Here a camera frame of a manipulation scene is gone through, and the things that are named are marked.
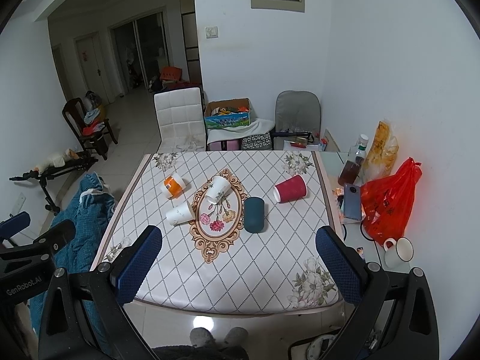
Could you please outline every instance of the blue gripper pad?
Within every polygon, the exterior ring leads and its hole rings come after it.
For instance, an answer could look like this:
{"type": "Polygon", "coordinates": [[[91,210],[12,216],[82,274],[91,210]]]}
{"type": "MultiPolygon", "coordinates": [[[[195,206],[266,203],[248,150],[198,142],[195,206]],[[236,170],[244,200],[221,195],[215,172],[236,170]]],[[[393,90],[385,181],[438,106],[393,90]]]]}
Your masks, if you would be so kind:
{"type": "Polygon", "coordinates": [[[142,244],[133,253],[126,267],[116,279],[116,299],[119,305],[124,305],[134,300],[148,271],[162,249],[162,233],[156,226],[147,226],[140,237],[129,248],[135,248],[138,245],[137,242],[141,241],[143,241],[142,244]],[[142,235],[146,232],[150,234],[143,238],[142,235]]]}
{"type": "Polygon", "coordinates": [[[359,305],[362,300],[362,281],[324,227],[317,230],[315,246],[345,301],[359,305]]]}
{"type": "Polygon", "coordinates": [[[22,211],[0,223],[0,238],[8,239],[30,226],[30,215],[22,211]]]}

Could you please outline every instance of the blue blanket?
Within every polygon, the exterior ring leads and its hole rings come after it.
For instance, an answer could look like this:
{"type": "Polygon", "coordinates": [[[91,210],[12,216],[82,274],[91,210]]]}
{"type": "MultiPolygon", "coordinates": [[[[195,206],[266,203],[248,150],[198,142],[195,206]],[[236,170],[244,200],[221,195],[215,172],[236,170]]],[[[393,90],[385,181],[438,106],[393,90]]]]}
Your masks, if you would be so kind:
{"type": "MultiPolygon", "coordinates": [[[[114,198],[104,188],[101,177],[97,174],[87,174],[80,181],[80,187],[72,198],[67,209],[58,213],[51,226],[69,219],[75,223],[75,238],[69,242],[54,257],[57,267],[66,268],[68,273],[80,273],[90,270],[97,253],[103,234],[113,215],[114,198]],[[90,189],[94,193],[81,194],[90,189]]],[[[32,326],[39,332],[42,319],[45,292],[30,299],[32,326]]],[[[85,301],[84,307],[88,313],[92,328],[101,347],[106,344],[101,322],[92,302],[85,301]]]]}

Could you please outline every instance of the ceiling light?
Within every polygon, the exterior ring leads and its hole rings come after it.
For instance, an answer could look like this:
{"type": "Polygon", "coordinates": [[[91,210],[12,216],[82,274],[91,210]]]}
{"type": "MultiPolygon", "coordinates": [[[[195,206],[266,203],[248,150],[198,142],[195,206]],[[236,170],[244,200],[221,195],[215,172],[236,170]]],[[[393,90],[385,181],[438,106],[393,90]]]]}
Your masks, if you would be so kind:
{"type": "Polygon", "coordinates": [[[213,325],[213,319],[203,315],[199,315],[193,320],[193,327],[204,327],[208,331],[211,331],[213,329],[213,325]]]}

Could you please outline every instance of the orange label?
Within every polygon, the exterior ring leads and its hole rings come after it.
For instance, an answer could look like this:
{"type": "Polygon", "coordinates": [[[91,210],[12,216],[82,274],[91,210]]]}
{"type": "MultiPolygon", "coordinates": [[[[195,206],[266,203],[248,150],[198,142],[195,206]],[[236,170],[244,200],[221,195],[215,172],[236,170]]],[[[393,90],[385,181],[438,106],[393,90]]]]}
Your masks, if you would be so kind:
{"type": "Polygon", "coordinates": [[[175,181],[172,176],[169,176],[164,181],[164,184],[166,189],[169,190],[172,196],[177,196],[180,192],[182,192],[182,187],[175,181]]]}

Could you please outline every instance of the cardboard box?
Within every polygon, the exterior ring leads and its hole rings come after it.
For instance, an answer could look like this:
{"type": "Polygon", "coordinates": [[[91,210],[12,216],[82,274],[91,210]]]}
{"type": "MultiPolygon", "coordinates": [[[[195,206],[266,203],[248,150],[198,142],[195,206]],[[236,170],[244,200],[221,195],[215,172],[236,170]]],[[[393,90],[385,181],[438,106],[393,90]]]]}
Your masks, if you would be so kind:
{"type": "Polygon", "coordinates": [[[249,126],[250,125],[250,101],[248,99],[233,99],[233,100],[209,102],[205,109],[205,114],[203,115],[203,118],[205,119],[205,125],[207,126],[207,128],[211,128],[211,129],[249,126]],[[212,111],[215,108],[226,108],[226,107],[232,107],[232,108],[247,107],[249,109],[249,112],[240,112],[239,114],[230,114],[230,115],[211,116],[212,111]]]}

